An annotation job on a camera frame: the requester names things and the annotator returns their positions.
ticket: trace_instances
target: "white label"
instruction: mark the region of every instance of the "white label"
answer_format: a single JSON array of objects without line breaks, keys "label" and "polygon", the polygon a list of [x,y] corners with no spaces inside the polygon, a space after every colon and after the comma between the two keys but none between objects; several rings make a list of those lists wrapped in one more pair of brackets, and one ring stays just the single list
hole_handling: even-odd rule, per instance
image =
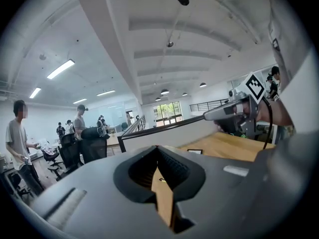
[{"label": "white label", "polygon": [[248,95],[251,95],[257,104],[263,98],[266,89],[263,84],[258,80],[254,73],[250,73],[246,79],[240,84],[240,87]]}]

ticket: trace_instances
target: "black cable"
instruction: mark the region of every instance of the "black cable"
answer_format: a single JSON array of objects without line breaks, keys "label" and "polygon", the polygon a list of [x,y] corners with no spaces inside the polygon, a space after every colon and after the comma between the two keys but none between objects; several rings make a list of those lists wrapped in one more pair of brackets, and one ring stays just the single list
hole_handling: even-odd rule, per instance
[{"label": "black cable", "polygon": [[273,128],[273,109],[271,109],[271,105],[265,97],[263,97],[262,100],[265,102],[265,104],[268,108],[269,118],[270,118],[269,130],[268,130],[267,138],[266,138],[265,145],[264,145],[264,149],[265,149],[267,146],[267,143],[269,141],[269,138],[270,138],[271,129]]}]

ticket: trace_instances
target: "ceiling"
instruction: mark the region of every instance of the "ceiling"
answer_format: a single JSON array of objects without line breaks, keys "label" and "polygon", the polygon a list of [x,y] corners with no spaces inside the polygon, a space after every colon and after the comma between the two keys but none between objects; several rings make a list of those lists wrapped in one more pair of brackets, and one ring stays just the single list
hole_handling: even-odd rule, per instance
[{"label": "ceiling", "polygon": [[[121,1],[110,0],[110,17],[144,104],[153,103],[163,88],[170,90],[168,98],[191,94],[201,75],[267,39],[268,0],[190,0],[189,6],[177,0]],[[0,56],[6,59],[1,60],[0,95],[27,99],[40,87],[34,102],[71,106],[82,98],[100,100],[96,95],[107,90],[116,90],[111,95],[131,93],[132,83],[103,40],[113,35],[102,36],[97,30],[103,13],[93,22],[96,10],[89,12],[83,0],[32,3],[33,13],[20,15],[9,26],[9,37],[2,39]],[[119,14],[122,24],[116,21]],[[174,43],[171,48],[166,46],[169,41]],[[75,65],[52,80],[46,78],[68,59]]]}]

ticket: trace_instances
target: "black pants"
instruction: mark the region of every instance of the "black pants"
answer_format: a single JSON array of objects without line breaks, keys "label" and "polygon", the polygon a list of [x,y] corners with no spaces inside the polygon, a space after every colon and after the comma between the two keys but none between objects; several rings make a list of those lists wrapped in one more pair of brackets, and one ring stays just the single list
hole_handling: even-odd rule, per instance
[{"label": "black pants", "polygon": [[24,165],[18,171],[19,175],[23,178],[27,186],[39,196],[43,192],[43,188],[40,184],[40,181],[33,170],[31,165]]}]

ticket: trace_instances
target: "window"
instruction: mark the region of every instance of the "window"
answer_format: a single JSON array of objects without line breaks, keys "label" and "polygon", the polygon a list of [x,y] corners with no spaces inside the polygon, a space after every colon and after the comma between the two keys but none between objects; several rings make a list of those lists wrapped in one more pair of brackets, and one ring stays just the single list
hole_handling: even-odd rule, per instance
[{"label": "window", "polygon": [[183,120],[179,102],[153,107],[156,126],[169,125]]}]

